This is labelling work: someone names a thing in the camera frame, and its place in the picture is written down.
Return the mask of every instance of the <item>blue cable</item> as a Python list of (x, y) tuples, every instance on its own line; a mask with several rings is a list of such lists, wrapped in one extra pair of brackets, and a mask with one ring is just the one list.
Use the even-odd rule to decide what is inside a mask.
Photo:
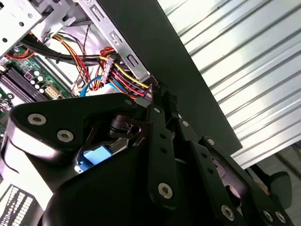
[(92, 82), (96, 81), (96, 80), (100, 80), (102, 77), (101, 76), (97, 76), (95, 78), (93, 78), (90, 82), (88, 82), (84, 88), (81, 90), (80, 92), (80, 97), (85, 97), (86, 96), (86, 93), (87, 93), (87, 90), (89, 88), (89, 86), (91, 85)]
[[(100, 80), (102, 77), (101, 76), (97, 76), (97, 77), (95, 77), (95, 78), (93, 78), (90, 82), (88, 82), (85, 86), (84, 86), (84, 88), (81, 90), (81, 92), (80, 92), (80, 97), (85, 97), (86, 96), (86, 93), (87, 93), (87, 90), (88, 90), (88, 88), (89, 88), (89, 86), (91, 85), (91, 83), (92, 82), (94, 82), (94, 81), (96, 81), (96, 80)], [(116, 81), (116, 80), (114, 80), (114, 82), (115, 82), (115, 84), (120, 88), (120, 89), (122, 89), (124, 92), (126, 92), (127, 93), (127, 91)], [(116, 91), (118, 91), (119, 92), (119, 90), (114, 86), (114, 84), (112, 84), (112, 83), (109, 83)]]

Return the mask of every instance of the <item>screw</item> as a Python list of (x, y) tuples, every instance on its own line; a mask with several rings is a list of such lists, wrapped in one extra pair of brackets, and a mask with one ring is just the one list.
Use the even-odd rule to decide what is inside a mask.
[(276, 216), (282, 223), (286, 223), (285, 217), (280, 212), (276, 211)]
[(274, 222), (272, 215), (267, 210), (264, 210), (263, 213), (270, 222)]
[(27, 120), (30, 124), (37, 125), (37, 126), (44, 125), (47, 122), (46, 117), (41, 114), (30, 114), (27, 117)]
[(234, 213), (229, 206), (222, 205), (222, 213), (229, 221), (234, 221)]
[(183, 124), (184, 126), (186, 126), (186, 127), (189, 127), (189, 124), (188, 124), (187, 121), (182, 121), (182, 124)]
[(60, 141), (68, 143), (74, 139), (74, 135), (70, 131), (63, 129), (58, 131), (57, 138)]
[(215, 142), (212, 139), (208, 139), (207, 141), (208, 141), (209, 144), (215, 145)]
[(160, 111), (158, 108), (156, 108), (156, 107), (154, 107), (154, 110), (155, 110), (155, 112), (158, 112), (158, 113), (161, 112), (161, 111)]
[(124, 100), (124, 102), (126, 102), (128, 105), (132, 105), (133, 104), (132, 101), (130, 101), (130, 100)]
[(160, 183), (158, 186), (159, 194), (166, 199), (171, 199), (173, 197), (173, 190), (168, 184)]
[(20, 48), (19, 48), (18, 46), (15, 46), (15, 47), (14, 47), (14, 51), (17, 53), (17, 52), (20, 51)]

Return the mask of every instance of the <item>metal bracket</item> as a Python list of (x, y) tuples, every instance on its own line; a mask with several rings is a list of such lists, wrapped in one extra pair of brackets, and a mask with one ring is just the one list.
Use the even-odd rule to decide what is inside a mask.
[(76, 18), (68, 17), (67, 13), (71, 6), (66, 0), (53, 1), (43, 0), (37, 10), (42, 14), (47, 8), (51, 8), (50, 14), (32, 30), (33, 34), (45, 44), (63, 27), (71, 25)]
[(1, 0), (0, 59), (42, 19), (28, 0)]
[(131, 49), (114, 23), (110, 20), (104, 9), (96, 0), (77, 0), (85, 13), (90, 17), (103, 36), (119, 53), (122, 60), (127, 64), (134, 76), (145, 81), (150, 76), (136, 53)]

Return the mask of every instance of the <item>corrugated metal wall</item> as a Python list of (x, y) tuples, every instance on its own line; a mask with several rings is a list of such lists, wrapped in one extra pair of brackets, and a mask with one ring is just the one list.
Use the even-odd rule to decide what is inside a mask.
[(159, 0), (243, 149), (243, 167), (301, 139), (301, 0)]

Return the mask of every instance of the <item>orange wire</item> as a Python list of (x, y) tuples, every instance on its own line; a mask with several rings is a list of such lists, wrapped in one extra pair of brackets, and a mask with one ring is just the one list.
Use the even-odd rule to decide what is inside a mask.
[(14, 59), (14, 60), (27, 60), (29, 58), (31, 58), (33, 55), (35, 54), (35, 52), (32, 52), (29, 56), (26, 56), (26, 57), (12, 57), (12, 56), (9, 56), (7, 55), (7, 57), (11, 58), (11, 59)]

